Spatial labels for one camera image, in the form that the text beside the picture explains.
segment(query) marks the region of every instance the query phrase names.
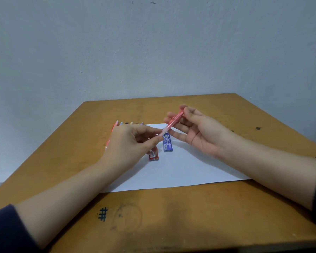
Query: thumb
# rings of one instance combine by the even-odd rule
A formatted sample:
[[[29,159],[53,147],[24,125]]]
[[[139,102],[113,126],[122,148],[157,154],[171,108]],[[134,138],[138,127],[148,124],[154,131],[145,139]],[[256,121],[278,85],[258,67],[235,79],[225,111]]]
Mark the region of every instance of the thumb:
[[[155,136],[149,140],[146,140],[144,143],[141,144],[144,148],[144,152],[146,153],[146,152],[150,151],[152,148],[154,148],[162,140],[163,140],[163,137],[161,137],[161,136]]]
[[[197,115],[197,114],[191,113],[188,107],[184,108],[184,115],[185,115],[186,119],[188,119],[191,123],[194,123],[196,125],[199,125],[202,118],[203,118],[202,115]]]

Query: paper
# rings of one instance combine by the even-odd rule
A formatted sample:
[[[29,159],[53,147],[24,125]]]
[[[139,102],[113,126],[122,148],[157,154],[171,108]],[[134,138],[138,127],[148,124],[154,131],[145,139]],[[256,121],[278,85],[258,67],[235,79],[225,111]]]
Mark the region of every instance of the paper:
[[[148,124],[148,126],[164,128],[166,124]],[[174,137],[171,137],[171,140],[173,152],[164,153],[163,142],[159,142],[157,145],[159,161],[149,161],[149,156],[146,154],[132,169],[106,187],[103,192],[181,187],[249,179],[193,146]]]

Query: wall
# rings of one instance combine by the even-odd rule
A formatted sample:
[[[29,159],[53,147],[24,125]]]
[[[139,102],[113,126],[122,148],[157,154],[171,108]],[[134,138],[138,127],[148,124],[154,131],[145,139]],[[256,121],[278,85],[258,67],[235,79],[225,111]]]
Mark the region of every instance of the wall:
[[[223,92],[316,141],[316,0],[0,0],[0,182],[84,101]]]

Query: table top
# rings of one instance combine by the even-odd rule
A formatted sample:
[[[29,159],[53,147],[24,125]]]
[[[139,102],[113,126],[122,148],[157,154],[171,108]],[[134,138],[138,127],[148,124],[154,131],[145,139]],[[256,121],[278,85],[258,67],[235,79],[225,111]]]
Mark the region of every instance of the table top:
[[[235,93],[84,102],[0,186],[0,208],[96,162],[116,120],[162,123],[181,103],[245,138],[316,157],[315,143]],[[291,242],[316,242],[309,212],[245,180],[99,194],[57,236],[51,251],[180,252]]]

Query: hand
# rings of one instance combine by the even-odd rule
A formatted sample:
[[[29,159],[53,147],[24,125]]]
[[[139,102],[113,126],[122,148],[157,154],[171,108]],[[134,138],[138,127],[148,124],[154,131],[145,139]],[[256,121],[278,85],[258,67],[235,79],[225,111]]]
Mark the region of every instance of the hand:
[[[171,136],[198,148],[203,153],[217,157],[224,142],[235,135],[220,122],[202,114],[193,107],[180,105],[179,108],[184,110],[184,116],[174,127],[185,134],[173,130],[169,130],[169,133]],[[168,112],[164,122],[169,123],[175,115],[176,113]]]
[[[101,160],[125,172],[163,140],[157,136],[162,130],[139,124],[123,124],[114,128]]]

